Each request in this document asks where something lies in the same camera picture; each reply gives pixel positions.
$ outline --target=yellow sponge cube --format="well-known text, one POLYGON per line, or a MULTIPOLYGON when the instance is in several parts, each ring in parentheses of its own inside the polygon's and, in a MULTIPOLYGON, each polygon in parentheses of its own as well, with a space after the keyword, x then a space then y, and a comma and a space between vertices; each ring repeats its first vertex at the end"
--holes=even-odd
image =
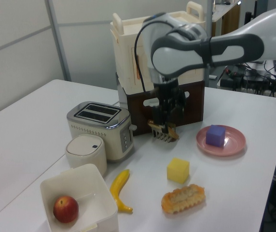
POLYGON ((190 163, 186 160, 173 158, 167 166, 167 179, 183 184, 190 174, 190 163))

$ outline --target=silver toaster top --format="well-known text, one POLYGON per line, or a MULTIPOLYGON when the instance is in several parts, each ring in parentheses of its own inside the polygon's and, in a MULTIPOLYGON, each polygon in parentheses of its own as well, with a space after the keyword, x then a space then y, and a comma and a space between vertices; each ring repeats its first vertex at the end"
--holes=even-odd
POLYGON ((93 127, 113 129, 130 117, 127 109, 103 103, 86 101, 67 113, 67 120, 93 127))

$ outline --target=toaster lever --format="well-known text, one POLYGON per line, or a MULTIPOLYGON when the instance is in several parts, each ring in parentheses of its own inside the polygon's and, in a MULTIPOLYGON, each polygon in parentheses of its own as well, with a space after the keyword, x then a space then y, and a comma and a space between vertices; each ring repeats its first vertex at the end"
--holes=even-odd
POLYGON ((130 126, 129 126, 129 128, 128 128, 130 131, 135 131, 135 130, 137 130, 137 126, 136 125, 133 125, 133 124, 131 124, 130 126))

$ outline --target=baked pastry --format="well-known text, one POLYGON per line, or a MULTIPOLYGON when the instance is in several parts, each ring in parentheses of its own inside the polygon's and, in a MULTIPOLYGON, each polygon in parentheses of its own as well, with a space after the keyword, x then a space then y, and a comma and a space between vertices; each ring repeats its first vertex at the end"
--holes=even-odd
POLYGON ((162 198, 162 209, 168 214, 176 214, 200 204, 205 198, 205 189, 191 184, 166 193, 162 198))

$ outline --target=pink plate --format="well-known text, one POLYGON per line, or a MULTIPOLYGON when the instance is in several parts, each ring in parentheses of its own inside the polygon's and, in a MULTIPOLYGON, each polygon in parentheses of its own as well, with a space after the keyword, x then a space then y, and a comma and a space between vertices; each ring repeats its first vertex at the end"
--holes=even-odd
POLYGON ((235 128, 218 125, 226 128, 225 143, 223 147, 212 146, 206 144, 206 133, 210 128, 202 128, 196 135, 196 141, 198 146, 205 152, 216 156, 231 156, 241 151, 246 144, 245 136, 235 128))

